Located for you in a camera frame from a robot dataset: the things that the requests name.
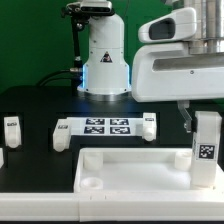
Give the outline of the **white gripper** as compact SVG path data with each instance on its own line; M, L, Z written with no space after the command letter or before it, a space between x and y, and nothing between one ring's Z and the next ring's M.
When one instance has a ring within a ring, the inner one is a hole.
M190 55L183 42L145 45L134 57L132 96L138 102L178 101L191 133L188 100L224 97L224 53Z

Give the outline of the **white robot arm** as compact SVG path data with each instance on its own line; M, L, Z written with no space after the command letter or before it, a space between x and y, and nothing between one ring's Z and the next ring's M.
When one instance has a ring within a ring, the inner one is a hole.
M139 102L224 97L224 0L172 0L170 13L131 19L124 60L125 25L118 16L90 20L89 58L78 90L93 97L129 91Z

